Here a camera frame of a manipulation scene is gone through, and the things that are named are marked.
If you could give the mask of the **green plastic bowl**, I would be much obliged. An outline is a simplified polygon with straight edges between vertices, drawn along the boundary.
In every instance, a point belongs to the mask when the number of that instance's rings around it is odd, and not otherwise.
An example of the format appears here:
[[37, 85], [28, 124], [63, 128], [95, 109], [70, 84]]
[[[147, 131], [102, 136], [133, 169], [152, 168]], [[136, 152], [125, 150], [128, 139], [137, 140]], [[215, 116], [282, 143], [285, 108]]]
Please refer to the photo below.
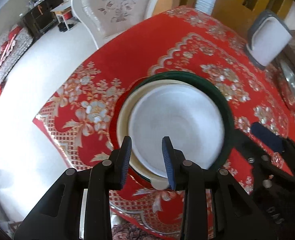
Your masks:
[[139, 83], [137, 83], [131, 88], [129, 92], [129, 96], [131, 96], [133, 93], [138, 91], [143, 86], [149, 85], [153, 81], [159, 81], [159, 80], [160, 81], [174, 80], [174, 81], [182, 81], [184, 83], [187, 83], [188, 85], [191, 85], [197, 88], [201, 92], [204, 92], [218, 107], [218, 110], [220, 112], [220, 115], [223, 120], [223, 125], [224, 125], [224, 141], [223, 141], [223, 146], [221, 148], [220, 154], [215, 159], [215, 161], [211, 164], [211, 166], [208, 168], [208, 170], [212, 170], [212, 171], [218, 170], [226, 162], [233, 148], [233, 137], [234, 137], [235, 126], [234, 126], [233, 114], [227, 100], [222, 95], [222, 93], [218, 90], [218, 88], [216, 88], [210, 81], [196, 74], [192, 74], [189, 72], [178, 72], [178, 71], [169, 71], [169, 72], [159, 73], [139, 81]]

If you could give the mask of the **white plastic bowl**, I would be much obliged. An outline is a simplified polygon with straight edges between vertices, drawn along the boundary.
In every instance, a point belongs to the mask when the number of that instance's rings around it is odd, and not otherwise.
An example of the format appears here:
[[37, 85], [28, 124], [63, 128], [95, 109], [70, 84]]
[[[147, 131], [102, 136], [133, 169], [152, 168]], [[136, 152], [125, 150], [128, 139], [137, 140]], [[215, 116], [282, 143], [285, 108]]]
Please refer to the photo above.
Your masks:
[[145, 94], [131, 112], [128, 132], [137, 159], [164, 178], [163, 137], [205, 169], [218, 158], [224, 142], [218, 107], [204, 92], [181, 84], [162, 85]]

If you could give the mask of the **red plate with sticker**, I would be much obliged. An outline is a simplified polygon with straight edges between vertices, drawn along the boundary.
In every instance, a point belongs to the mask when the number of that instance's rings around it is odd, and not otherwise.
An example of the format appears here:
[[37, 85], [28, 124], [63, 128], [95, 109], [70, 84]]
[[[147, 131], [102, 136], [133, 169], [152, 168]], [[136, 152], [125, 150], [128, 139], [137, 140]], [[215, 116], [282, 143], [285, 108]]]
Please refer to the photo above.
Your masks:
[[[122, 106], [128, 96], [135, 90], [135, 88], [140, 85], [147, 77], [142, 77], [138, 79], [137, 81], [133, 82], [129, 88], [127, 88], [124, 93], [117, 99], [113, 116], [109, 124], [109, 136], [110, 136], [110, 142], [114, 149], [119, 148], [118, 140], [117, 140], [117, 120], [119, 117], [120, 110], [122, 109]], [[130, 175], [133, 176], [134, 180], [142, 185], [143, 187], [151, 189], [151, 183], [138, 174], [133, 168], [130, 167]]]

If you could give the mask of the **cream ribbed plastic bowl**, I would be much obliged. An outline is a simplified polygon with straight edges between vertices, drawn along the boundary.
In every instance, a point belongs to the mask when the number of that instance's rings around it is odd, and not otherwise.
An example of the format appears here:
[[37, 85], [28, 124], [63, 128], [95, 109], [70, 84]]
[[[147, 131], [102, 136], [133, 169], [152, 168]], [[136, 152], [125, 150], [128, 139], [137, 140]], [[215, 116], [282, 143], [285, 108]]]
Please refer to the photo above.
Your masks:
[[[116, 134], [117, 134], [117, 141], [119, 146], [121, 146], [124, 136], [129, 135], [128, 123], [129, 123], [130, 115], [134, 106], [139, 101], [139, 99], [145, 94], [147, 94], [149, 91], [153, 90], [154, 88], [165, 86], [165, 85], [185, 85], [185, 86], [191, 87], [191, 85], [182, 81], [158, 80], [158, 81], [149, 82], [143, 85], [142, 87], [137, 88], [133, 92], [131, 92], [130, 95], [125, 100], [125, 102], [123, 103], [122, 108], [119, 112], [118, 119], [117, 119]], [[137, 159], [137, 157], [134, 155], [133, 152], [131, 153], [131, 157], [130, 157], [130, 167], [134, 170], [136, 180], [138, 180], [139, 178], [143, 180], [141, 184], [149, 182], [151, 186], [156, 190], [165, 190], [169, 187], [169, 182], [167, 178], [163, 178], [149, 171]]]

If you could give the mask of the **steel pan with lid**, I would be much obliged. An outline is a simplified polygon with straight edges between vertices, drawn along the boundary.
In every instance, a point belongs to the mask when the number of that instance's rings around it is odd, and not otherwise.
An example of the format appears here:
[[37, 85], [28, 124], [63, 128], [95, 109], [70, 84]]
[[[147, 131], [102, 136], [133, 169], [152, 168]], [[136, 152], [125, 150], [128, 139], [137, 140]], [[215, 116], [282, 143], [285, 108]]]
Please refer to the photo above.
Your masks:
[[295, 74], [285, 60], [279, 60], [279, 90], [287, 108], [295, 112]]

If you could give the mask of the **red floral tablecloth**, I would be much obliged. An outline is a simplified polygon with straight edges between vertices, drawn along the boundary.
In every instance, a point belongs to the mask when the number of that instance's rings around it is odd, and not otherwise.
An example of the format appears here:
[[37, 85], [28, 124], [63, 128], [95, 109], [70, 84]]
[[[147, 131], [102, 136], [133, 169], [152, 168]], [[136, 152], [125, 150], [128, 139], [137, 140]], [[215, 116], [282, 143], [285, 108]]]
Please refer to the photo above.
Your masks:
[[[295, 112], [284, 102], [277, 70], [256, 68], [245, 40], [218, 20], [178, 7], [132, 27], [86, 59], [33, 120], [78, 171], [118, 147], [117, 118], [126, 98], [154, 74], [184, 71], [209, 80], [226, 98], [236, 128], [259, 122], [295, 141]], [[144, 233], [179, 239], [183, 192], [156, 190], [134, 170], [122, 191], [110, 191], [112, 211]]]

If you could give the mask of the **white electric kettle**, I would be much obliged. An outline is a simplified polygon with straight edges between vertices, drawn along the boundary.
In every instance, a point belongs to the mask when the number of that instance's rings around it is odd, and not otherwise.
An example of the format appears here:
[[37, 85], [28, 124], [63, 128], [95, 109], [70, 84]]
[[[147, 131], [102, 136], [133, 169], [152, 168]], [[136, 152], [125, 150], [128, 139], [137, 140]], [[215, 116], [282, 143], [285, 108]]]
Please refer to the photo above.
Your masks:
[[274, 12], [264, 10], [248, 29], [244, 52], [254, 66], [264, 70], [292, 39], [290, 29]]

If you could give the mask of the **red patterned sofa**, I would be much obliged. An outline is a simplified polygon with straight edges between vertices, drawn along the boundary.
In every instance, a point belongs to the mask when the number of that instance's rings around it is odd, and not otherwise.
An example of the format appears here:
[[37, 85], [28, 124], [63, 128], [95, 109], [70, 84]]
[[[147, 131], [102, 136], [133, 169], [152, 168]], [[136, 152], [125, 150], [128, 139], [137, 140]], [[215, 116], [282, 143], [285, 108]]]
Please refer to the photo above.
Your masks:
[[0, 35], [0, 85], [32, 43], [29, 30], [19, 24]]

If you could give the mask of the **dark wooden sideboard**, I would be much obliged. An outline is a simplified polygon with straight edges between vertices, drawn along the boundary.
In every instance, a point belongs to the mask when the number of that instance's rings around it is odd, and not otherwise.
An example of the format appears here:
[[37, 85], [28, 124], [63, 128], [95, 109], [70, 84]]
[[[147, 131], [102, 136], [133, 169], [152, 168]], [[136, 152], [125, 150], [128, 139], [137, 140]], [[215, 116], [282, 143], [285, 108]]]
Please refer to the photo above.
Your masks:
[[23, 16], [22, 21], [29, 30], [32, 37], [38, 40], [52, 27], [58, 24], [54, 8], [63, 3], [64, 0], [44, 0], [33, 9], [29, 9]]

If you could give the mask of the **small white side table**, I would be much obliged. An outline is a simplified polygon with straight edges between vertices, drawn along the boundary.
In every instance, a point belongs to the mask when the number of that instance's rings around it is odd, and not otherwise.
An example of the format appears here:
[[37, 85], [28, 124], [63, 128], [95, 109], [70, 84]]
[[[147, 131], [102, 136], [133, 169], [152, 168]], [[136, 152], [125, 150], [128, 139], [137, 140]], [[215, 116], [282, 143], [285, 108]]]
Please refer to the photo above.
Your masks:
[[72, 29], [77, 20], [73, 16], [71, 1], [64, 2], [51, 10], [58, 21], [58, 28], [60, 32], [65, 32]]

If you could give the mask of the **white ornate chair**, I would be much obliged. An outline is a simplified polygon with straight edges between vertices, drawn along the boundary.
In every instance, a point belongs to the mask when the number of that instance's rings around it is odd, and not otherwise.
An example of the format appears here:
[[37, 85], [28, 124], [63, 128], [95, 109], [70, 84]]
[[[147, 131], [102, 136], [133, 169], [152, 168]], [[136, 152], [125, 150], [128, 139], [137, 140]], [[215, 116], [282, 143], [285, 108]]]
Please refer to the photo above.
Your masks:
[[152, 17], [158, 0], [71, 0], [72, 11], [86, 27], [96, 49]]

